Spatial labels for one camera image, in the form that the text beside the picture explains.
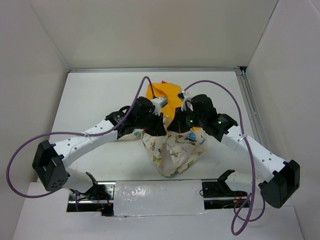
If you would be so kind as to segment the yellow cream printed kids jacket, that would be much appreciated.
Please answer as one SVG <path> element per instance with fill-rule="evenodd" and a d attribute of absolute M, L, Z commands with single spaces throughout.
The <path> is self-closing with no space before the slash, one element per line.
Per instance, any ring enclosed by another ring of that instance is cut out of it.
<path fill-rule="evenodd" d="M 174 118 L 175 109 L 182 104 L 178 98 L 182 89 L 179 85 L 165 81 L 154 83 L 152 86 L 156 97 L 168 100 L 168 104 L 161 110 L 164 114 L 164 127 L 167 128 Z M 151 136 L 145 130 L 137 128 L 119 140 L 123 142 L 137 139 L 141 139 L 149 159 L 165 177 L 175 173 L 182 174 L 207 151 L 206 134 L 199 127 L 181 134 L 167 131 L 165 136 Z"/>

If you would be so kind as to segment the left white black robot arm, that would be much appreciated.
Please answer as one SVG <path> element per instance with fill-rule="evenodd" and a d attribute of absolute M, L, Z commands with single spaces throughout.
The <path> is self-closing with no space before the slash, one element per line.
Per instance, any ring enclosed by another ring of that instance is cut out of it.
<path fill-rule="evenodd" d="M 32 167 L 45 190 L 54 192 L 65 188 L 80 193 L 88 200 L 96 199 L 99 194 L 110 199 L 110 194 L 91 173 L 79 172 L 70 165 L 94 149 L 115 142 L 135 130 L 143 130 L 155 137 L 165 136 L 162 108 L 167 103 L 164 97 L 149 100 L 140 96 L 131 106 L 110 113 L 80 136 L 56 143 L 42 141 L 37 147 Z"/>

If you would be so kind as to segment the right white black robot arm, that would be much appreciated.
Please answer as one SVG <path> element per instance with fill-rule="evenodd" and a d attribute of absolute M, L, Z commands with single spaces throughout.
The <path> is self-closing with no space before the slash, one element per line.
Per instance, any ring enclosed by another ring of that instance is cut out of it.
<path fill-rule="evenodd" d="M 244 159 L 253 160 L 263 178 L 258 184 L 262 198 L 272 207 L 281 208 L 300 186 L 300 165 L 294 160 L 285 161 L 242 133 L 236 120 L 225 113 L 217 113 L 207 95 L 191 96 L 182 91 L 177 96 L 182 104 L 175 109 L 167 129 L 183 134 L 192 128 L 201 128 Z"/>

